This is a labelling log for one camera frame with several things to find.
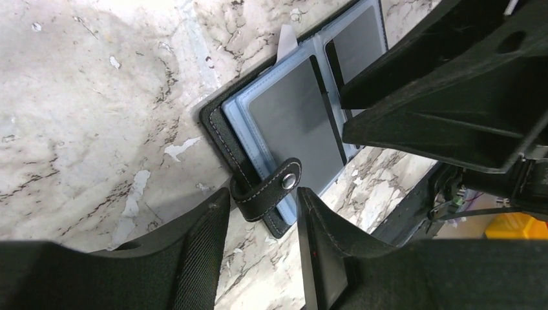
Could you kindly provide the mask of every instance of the card holder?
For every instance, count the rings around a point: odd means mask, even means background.
[[[331,71],[333,71],[333,75],[336,74],[335,71],[332,70],[333,65],[330,61],[333,58],[329,59],[330,54],[327,48],[327,46],[329,45],[329,41],[333,41],[333,46],[331,47],[331,50],[335,50],[335,53],[337,53],[337,48],[344,48],[344,45],[337,43],[337,41],[344,42],[344,40],[337,39],[337,32],[339,32],[340,30],[330,29],[330,23],[334,20],[339,21],[340,17],[343,14],[355,14],[353,12],[347,12],[347,10],[356,4],[363,5],[364,3],[373,2],[375,2],[375,9],[377,10],[376,12],[378,14],[378,12],[381,12],[381,10],[380,3],[378,3],[377,1],[351,1],[351,3],[348,3],[346,6],[341,8],[338,12],[325,20],[321,25],[316,26],[314,29],[310,30],[299,38],[299,42],[303,42],[307,39],[312,39],[312,37],[317,35],[320,31],[325,34],[325,36],[321,36],[321,39],[326,40],[326,42],[321,42],[321,40],[317,36],[313,40],[314,45],[318,45],[319,47],[321,46],[321,44],[323,44],[326,47],[326,56],[323,57],[328,59],[328,61],[325,61],[323,64],[320,65],[320,68],[317,62],[315,62],[315,58],[311,58],[311,62],[313,63],[316,76],[325,76],[325,72],[330,71],[330,68],[328,68],[329,66],[331,66]],[[381,41],[386,44],[384,29],[382,28],[382,21],[379,23],[379,25],[381,27],[380,33],[383,34]],[[382,54],[385,50],[386,46],[383,45],[382,52],[380,54]],[[233,173],[233,177],[230,183],[230,189],[238,208],[242,212],[242,215],[249,222],[263,220],[266,224],[266,227],[270,230],[271,234],[275,238],[281,238],[287,232],[290,225],[287,224],[287,216],[282,216],[276,206],[281,200],[283,200],[287,196],[290,197],[291,195],[288,194],[299,184],[302,174],[302,163],[296,158],[289,158],[282,163],[279,163],[277,169],[267,177],[265,177],[264,173],[261,173],[260,176],[259,173],[257,173],[256,162],[254,165],[253,160],[249,158],[248,153],[246,152],[246,149],[249,148],[245,148],[242,145],[240,139],[238,138],[238,135],[235,132],[235,129],[231,125],[229,119],[227,118],[227,115],[222,108],[223,104],[227,100],[232,99],[232,97],[238,94],[238,92],[241,92],[250,84],[254,83],[254,81],[257,80],[257,78],[259,78],[259,76],[261,76],[265,72],[265,70],[269,69],[274,64],[275,57],[271,57],[263,64],[255,67],[250,73],[248,73],[239,81],[226,87],[224,90],[218,91],[217,95],[212,95],[210,98],[214,98],[210,99],[206,106],[200,111],[200,121],[207,133],[210,135],[213,144],[220,152],[224,161],[227,163],[228,167]],[[335,66],[339,66],[339,73],[342,75],[344,75],[343,72],[345,65],[347,64],[335,64]],[[330,78],[329,81],[326,81],[326,83],[334,84],[334,82],[331,82],[331,80],[333,79]],[[333,96],[333,94],[322,93],[322,96],[327,97],[327,95],[329,95],[330,97]],[[344,158],[342,151],[341,156],[343,157],[342,163],[346,163],[346,160],[348,158]],[[289,175],[293,175],[291,187],[287,187],[287,183],[284,183],[285,177]]]

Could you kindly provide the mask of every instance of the yellow object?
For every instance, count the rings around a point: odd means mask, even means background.
[[[548,227],[524,213],[506,213],[497,216],[487,227],[489,239],[544,239],[548,240]]]

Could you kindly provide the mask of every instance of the white marble table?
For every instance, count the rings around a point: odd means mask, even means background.
[[[222,85],[347,0],[0,4],[0,238],[116,247],[187,212],[228,173],[197,112]],[[383,0],[388,43],[439,0]],[[366,148],[322,197],[372,231],[432,166]],[[217,309],[304,305],[295,228],[230,217]]]

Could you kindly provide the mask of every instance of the black leather strap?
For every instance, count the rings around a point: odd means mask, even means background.
[[[262,219],[285,196],[297,188],[301,171],[302,164],[300,161],[297,158],[290,158],[251,191],[242,192],[238,182],[232,177],[230,180],[230,193],[246,221],[255,222]],[[291,188],[285,189],[282,186],[283,179],[289,174],[294,174],[296,181]]]

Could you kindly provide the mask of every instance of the stitched edge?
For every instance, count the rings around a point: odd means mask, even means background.
[[[274,180],[276,180],[276,178],[278,178],[281,174],[285,173],[289,167],[291,167],[291,165],[297,165],[299,167],[299,178],[297,179],[297,181],[295,182],[295,184],[298,184],[299,181],[300,181],[300,176],[301,176],[301,167],[299,165],[298,162],[294,161],[292,163],[290,163],[285,169],[281,170],[280,172],[278,172],[278,174],[276,174],[274,177],[272,177],[272,179],[267,183],[265,184],[263,187],[261,187],[258,192],[256,192],[253,196],[249,197],[248,199],[246,200],[235,200],[237,203],[244,203],[244,202],[250,202],[251,200],[253,200],[254,198],[256,198],[262,191],[264,191],[264,189],[266,187],[268,187],[268,185],[270,185]]]
[[[211,120],[211,117],[213,116],[213,113],[215,113],[215,111],[217,111],[221,106],[217,106],[217,108],[214,108],[213,111],[211,111],[211,113],[209,113],[209,124],[211,124],[211,126],[213,127],[213,130],[215,130],[215,132],[217,133],[217,137],[219,138],[219,140],[221,140],[224,148],[226,149],[226,151],[228,152],[228,154],[230,155],[230,157],[232,158],[232,160],[234,161],[234,163],[236,164],[236,166],[238,167],[238,170],[240,171],[240,173],[242,174],[242,176],[244,177],[244,179],[246,180],[246,182],[248,183],[249,185],[249,188],[253,188],[253,186],[251,185],[251,182],[249,182],[248,180],[248,177],[246,176],[246,174],[244,173],[244,171],[242,170],[242,167],[240,167],[240,164],[238,163],[238,161],[236,160],[236,158],[234,158],[234,155],[232,155],[232,152],[230,151],[230,149],[228,148],[228,146],[226,145],[226,142],[223,140],[223,138],[221,137],[221,134],[219,133],[219,131],[217,130],[217,126],[215,126],[215,124],[213,123],[213,121]],[[263,215],[265,215],[268,211],[272,210],[272,208],[269,208],[267,209],[267,211],[265,213],[263,213]],[[270,217],[270,214],[268,215],[268,219],[270,220],[270,223],[272,224],[272,227],[276,230],[276,232],[278,232],[278,234],[280,235],[283,235],[279,230],[278,230],[278,227],[276,226],[276,224],[274,224],[274,221],[272,220],[272,218]]]
[[[228,146],[226,145],[226,142],[223,140],[223,138],[221,137],[221,134],[219,133],[219,131],[217,130],[217,126],[215,126],[215,124],[213,123],[213,121],[211,120],[211,116],[213,116],[213,113],[215,113],[215,111],[217,111],[221,106],[217,106],[217,108],[213,109],[213,111],[211,111],[211,113],[209,113],[209,123],[211,124],[211,126],[213,127],[213,130],[215,130],[215,132],[217,133],[217,137],[219,138],[219,140],[221,140],[221,142],[223,143],[223,146],[224,148],[226,149],[226,151],[228,152],[228,154],[230,155],[230,157],[232,158],[232,160],[234,161],[234,163],[236,164],[236,166],[238,167],[238,170],[242,173],[242,176],[244,177],[244,179],[246,179],[246,182],[248,183],[249,187],[250,188],[253,188],[253,186],[251,186],[251,182],[249,182],[248,180],[248,177],[246,176],[246,174],[244,174],[244,171],[242,171],[242,167],[240,167],[240,164],[238,163],[238,161],[236,160],[236,158],[234,158],[234,155],[232,155],[232,152],[230,151],[230,149],[228,148]]]

